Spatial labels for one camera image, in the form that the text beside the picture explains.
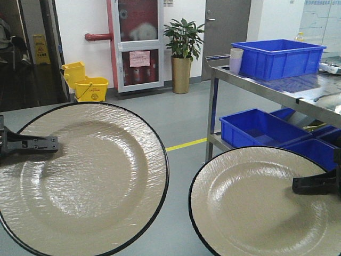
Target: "blue plastic crate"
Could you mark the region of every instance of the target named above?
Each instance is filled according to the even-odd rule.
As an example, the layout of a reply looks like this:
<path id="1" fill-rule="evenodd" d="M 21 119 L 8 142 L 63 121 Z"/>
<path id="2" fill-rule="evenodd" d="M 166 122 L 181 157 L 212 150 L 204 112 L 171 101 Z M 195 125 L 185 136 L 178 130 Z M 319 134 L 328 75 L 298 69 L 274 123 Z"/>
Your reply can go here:
<path id="1" fill-rule="evenodd" d="M 319 138 L 321 136 L 325 136 L 326 134 L 329 134 L 330 132 L 333 132 L 336 130 L 338 130 L 338 129 L 332 125 L 325 125 L 321 128 L 318 128 L 318 129 L 312 131 L 311 134 L 313 135 L 314 138 Z"/>
<path id="2" fill-rule="evenodd" d="M 286 39 L 233 43 L 244 50 L 240 73 L 265 81 L 316 73 L 326 46 Z"/>
<path id="3" fill-rule="evenodd" d="M 327 171 L 331 171 L 336 167 L 336 163 L 334 163 L 334 149 L 337 147 L 321 140 L 305 140 L 292 145 L 284 146 L 283 148 L 306 156 L 307 158 L 324 167 Z"/>
<path id="4" fill-rule="evenodd" d="M 327 142 L 333 146 L 341 146 L 341 129 L 335 128 L 330 132 L 322 134 L 317 137 L 318 139 Z"/>
<path id="5" fill-rule="evenodd" d="M 291 108 L 281 108 L 276 111 L 270 112 L 271 115 L 276 116 L 285 121 L 289 120 L 289 118 L 295 113 L 295 111 Z"/>
<path id="6" fill-rule="evenodd" d="M 282 147 L 311 134 L 259 109 L 220 117 L 222 139 L 234 147 L 266 145 Z"/>

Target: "yellow floor line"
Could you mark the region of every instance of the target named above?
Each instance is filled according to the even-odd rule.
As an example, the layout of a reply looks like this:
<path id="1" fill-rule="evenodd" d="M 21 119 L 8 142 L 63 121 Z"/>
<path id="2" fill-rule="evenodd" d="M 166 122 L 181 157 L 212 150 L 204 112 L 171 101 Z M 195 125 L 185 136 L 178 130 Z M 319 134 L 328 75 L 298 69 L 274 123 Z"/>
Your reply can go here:
<path id="1" fill-rule="evenodd" d="M 169 151 L 172 151 L 172 150 L 175 150 L 175 149 L 189 147 L 189 146 L 192 146 L 192 145 L 195 145 L 195 144 L 199 144 L 199 143 L 202 143 L 202 142 L 205 142 L 205 141 L 207 141 L 207 138 L 202 138 L 200 140 L 193 140 L 193 141 L 190 141 L 190 142 L 186 142 L 184 144 L 168 147 L 168 148 L 166 148 L 166 151 L 169 152 Z"/>

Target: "plate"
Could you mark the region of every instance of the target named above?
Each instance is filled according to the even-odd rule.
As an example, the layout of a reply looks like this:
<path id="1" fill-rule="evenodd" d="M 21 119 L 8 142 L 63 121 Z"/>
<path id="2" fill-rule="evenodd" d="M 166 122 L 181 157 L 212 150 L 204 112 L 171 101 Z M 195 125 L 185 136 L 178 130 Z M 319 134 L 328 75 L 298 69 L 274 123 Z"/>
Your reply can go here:
<path id="1" fill-rule="evenodd" d="M 111 255 L 153 222 L 168 188 L 155 131 L 114 105 L 84 102 L 42 114 L 20 133 L 57 136 L 55 154 L 13 155 L 0 166 L 1 220 L 38 255 Z"/>
<path id="2" fill-rule="evenodd" d="M 192 182 L 194 229 L 221 256 L 337 256 L 341 200 L 291 189 L 293 177 L 320 173 L 324 169 L 284 149 L 244 147 L 223 153 Z"/>

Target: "bottle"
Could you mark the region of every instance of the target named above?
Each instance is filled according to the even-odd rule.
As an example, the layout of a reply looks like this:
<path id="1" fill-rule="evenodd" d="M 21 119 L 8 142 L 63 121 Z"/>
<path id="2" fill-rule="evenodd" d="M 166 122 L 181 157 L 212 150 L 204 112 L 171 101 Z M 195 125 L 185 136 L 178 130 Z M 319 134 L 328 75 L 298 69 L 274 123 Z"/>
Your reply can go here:
<path id="1" fill-rule="evenodd" d="M 143 84 L 144 81 L 144 67 L 135 67 L 133 70 L 134 84 Z"/>
<path id="2" fill-rule="evenodd" d="M 124 82 L 124 85 L 133 84 L 131 68 L 129 67 L 127 61 L 123 61 L 123 82 Z"/>
<path id="3" fill-rule="evenodd" d="M 295 37 L 294 41 L 303 42 L 303 41 L 304 41 L 303 32 L 298 32 L 298 34 L 297 34 L 297 36 Z"/>
<path id="4" fill-rule="evenodd" d="M 146 66 L 145 76 L 146 82 L 156 82 L 157 80 L 157 70 L 156 70 L 156 59 L 154 57 L 150 57 L 150 66 Z"/>

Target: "paper cup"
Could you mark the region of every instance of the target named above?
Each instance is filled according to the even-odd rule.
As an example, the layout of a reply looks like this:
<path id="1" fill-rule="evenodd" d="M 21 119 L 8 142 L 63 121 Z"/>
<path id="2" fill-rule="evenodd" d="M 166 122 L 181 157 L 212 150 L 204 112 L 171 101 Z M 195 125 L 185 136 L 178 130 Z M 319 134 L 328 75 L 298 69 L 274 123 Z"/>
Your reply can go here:
<path id="1" fill-rule="evenodd" d="M 232 48 L 231 49 L 231 59 L 239 59 L 243 56 L 243 49 L 239 49 L 239 48 Z"/>
<path id="2" fill-rule="evenodd" d="M 240 70 L 240 66 L 241 66 L 241 61 L 242 61 L 242 58 L 238 58 L 238 59 L 230 58 L 230 71 L 235 74 L 238 74 Z"/>

